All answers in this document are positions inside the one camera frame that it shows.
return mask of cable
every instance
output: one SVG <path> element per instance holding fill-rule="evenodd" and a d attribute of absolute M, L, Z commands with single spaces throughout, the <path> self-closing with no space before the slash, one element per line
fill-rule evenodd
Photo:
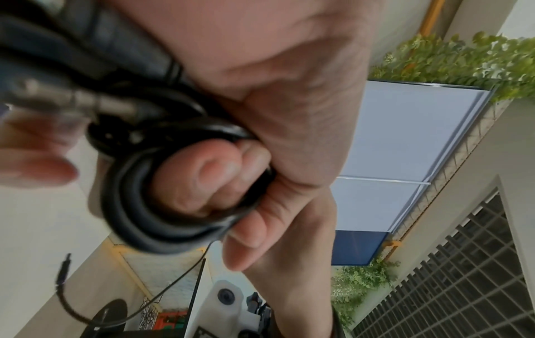
<path fill-rule="evenodd" d="M 143 307 L 141 307 L 138 311 L 134 312 L 133 314 L 131 314 L 130 316 L 126 317 L 125 319 L 121 319 L 121 320 L 115 320 L 115 321 L 109 321 L 109 322 L 101 322 L 101 321 L 96 321 L 96 320 L 92 320 L 92 319 L 89 319 L 87 317 L 84 317 L 82 316 L 81 314 L 79 314 L 78 312 L 76 312 L 76 310 L 74 310 L 71 305 L 69 304 L 69 302 L 67 302 L 67 299 L 65 298 L 65 281 L 67 280 L 67 275 L 69 274 L 69 265 L 71 264 L 71 254 L 69 253 L 67 255 L 67 257 L 65 258 L 65 260 L 62 262 L 61 264 L 61 268 L 57 274 L 57 279 L 56 279 L 56 295 L 57 297 L 59 298 L 60 300 L 60 304 L 61 306 L 63 307 L 63 309 L 74 319 L 78 320 L 79 322 L 82 322 L 82 323 L 85 323 L 87 325 L 91 325 L 91 326 L 94 326 L 94 327 L 99 327 L 99 328 L 103 328 L 103 327 L 113 327 L 113 326 L 119 326 L 119 325 L 122 325 L 124 323 L 126 323 L 127 321 L 129 321 L 130 319 L 134 318 L 137 314 L 139 314 L 140 312 L 142 312 L 143 310 L 145 310 L 149 305 L 151 305 L 152 303 L 155 302 L 156 299 L 158 299 L 158 297 L 161 297 L 161 295 L 163 295 L 167 290 L 169 290 L 173 285 L 175 285 L 176 283 L 178 283 L 178 281 L 180 281 L 185 275 L 187 275 L 190 271 L 192 271 L 197 265 L 199 265 L 199 263 L 202 262 L 202 260 L 205 258 L 206 256 L 206 253 L 208 252 L 208 250 L 210 249 L 210 246 L 212 245 L 213 242 L 210 242 L 210 244 L 208 244 L 208 246 L 206 247 L 206 250 L 205 252 L 202 254 L 201 258 L 199 258 L 199 260 L 197 261 L 197 263 L 195 263 L 191 268 L 189 268 L 185 273 L 183 273 L 180 277 L 178 277 L 177 279 L 175 279 L 171 284 L 169 284 L 165 289 L 163 289 L 159 294 L 157 294 L 156 296 L 154 296 L 147 304 L 145 304 Z"/>

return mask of hand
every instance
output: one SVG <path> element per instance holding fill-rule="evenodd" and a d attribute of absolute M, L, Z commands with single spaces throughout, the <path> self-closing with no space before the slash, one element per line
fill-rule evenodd
<path fill-rule="evenodd" d="M 274 309 L 284 337 L 330 337 L 330 261 L 336 204 L 329 189 L 297 215 L 284 235 L 245 276 Z"/>
<path fill-rule="evenodd" d="M 228 267 L 246 269 L 340 172 L 382 2 L 109 2 L 159 39 L 261 141 L 208 140 L 180 151 L 156 173 L 154 196 L 179 212 L 204 214 L 236 203 L 270 160 L 278 171 L 258 209 L 225 240 Z M 76 169 L 64 154 L 86 123 L 11 114 L 0 125 L 0 180 L 73 180 Z"/>

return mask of black plug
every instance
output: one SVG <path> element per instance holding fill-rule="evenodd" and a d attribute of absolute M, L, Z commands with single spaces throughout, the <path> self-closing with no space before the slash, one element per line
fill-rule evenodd
<path fill-rule="evenodd" d="M 61 264 L 60 271 L 57 273 L 56 286 L 62 286 L 67 280 L 69 275 L 69 266 L 71 265 L 71 254 L 67 254 L 67 257 Z"/>

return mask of white strip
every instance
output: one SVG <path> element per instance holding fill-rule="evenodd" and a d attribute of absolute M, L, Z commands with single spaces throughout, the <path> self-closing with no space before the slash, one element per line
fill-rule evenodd
<path fill-rule="evenodd" d="M 337 178 L 341 179 L 354 179 L 360 181 L 374 181 L 374 182 L 390 182 L 390 183 L 406 183 L 406 184 L 418 184 L 418 185 L 431 185 L 429 182 L 418 182 L 418 181 L 407 181 L 400 179 L 390 179 L 390 178 L 373 178 L 373 177 L 358 177 L 358 176 L 346 176 L 340 175 Z"/>

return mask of green plant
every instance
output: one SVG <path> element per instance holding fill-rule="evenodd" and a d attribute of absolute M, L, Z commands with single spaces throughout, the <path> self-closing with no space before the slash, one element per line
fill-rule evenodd
<path fill-rule="evenodd" d="M 388 53 L 371 79 L 437 82 L 491 89 L 494 101 L 535 97 L 535 38 L 507 39 L 483 32 L 468 45 L 453 36 L 417 35 Z"/>
<path fill-rule="evenodd" d="M 368 266 L 344 266 L 332 277 L 332 304 L 345 328 L 353 323 L 355 309 L 369 291 L 391 285 L 396 279 L 390 269 L 397 265 L 375 258 Z"/>

